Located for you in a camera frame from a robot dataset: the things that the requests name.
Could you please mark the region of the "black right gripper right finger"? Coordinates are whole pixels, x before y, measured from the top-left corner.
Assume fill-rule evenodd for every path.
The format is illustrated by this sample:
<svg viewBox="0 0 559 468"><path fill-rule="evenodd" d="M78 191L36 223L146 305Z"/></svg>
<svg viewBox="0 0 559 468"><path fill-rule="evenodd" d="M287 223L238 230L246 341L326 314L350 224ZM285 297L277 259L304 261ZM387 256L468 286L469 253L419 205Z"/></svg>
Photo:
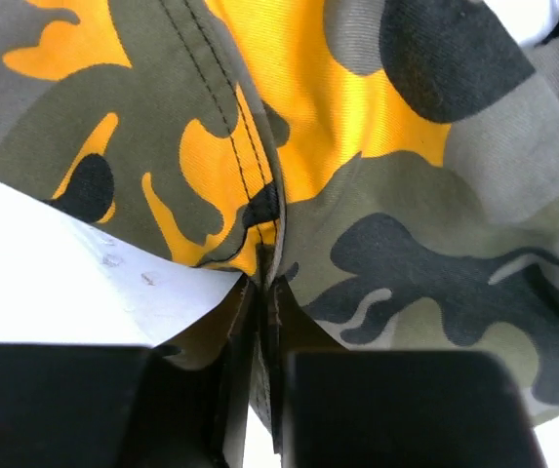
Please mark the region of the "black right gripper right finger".
<svg viewBox="0 0 559 468"><path fill-rule="evenodd" d="M268 294L263 348L285 467L541 467L510 374L475 351L350 351Z"/></svg>

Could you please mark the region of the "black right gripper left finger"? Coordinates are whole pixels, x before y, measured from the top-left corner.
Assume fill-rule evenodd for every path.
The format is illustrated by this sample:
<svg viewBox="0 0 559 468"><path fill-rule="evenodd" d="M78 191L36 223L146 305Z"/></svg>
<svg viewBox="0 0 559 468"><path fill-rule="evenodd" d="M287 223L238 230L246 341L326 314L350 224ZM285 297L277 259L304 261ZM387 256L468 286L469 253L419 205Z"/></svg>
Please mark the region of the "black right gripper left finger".
<svg viewBox="0 0 559 468"><path fill-rule="evenodd" d="M0 344L0 467L239 467L258 291L156 348Z"/></svg>

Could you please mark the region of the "olive yellow camouflage trousers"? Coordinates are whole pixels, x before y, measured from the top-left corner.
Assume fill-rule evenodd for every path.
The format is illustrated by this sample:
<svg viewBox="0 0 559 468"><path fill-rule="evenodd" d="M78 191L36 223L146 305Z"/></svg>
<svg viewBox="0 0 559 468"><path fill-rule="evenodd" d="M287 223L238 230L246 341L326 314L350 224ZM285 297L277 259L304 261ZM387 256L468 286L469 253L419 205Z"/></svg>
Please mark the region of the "olive yellow camouflage trousers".
<svg viewBox="0 0 559 468"><path fill-rule="evenodd" d="M0 1L0 342L488 351L559 416L559 3Z"/></svg>

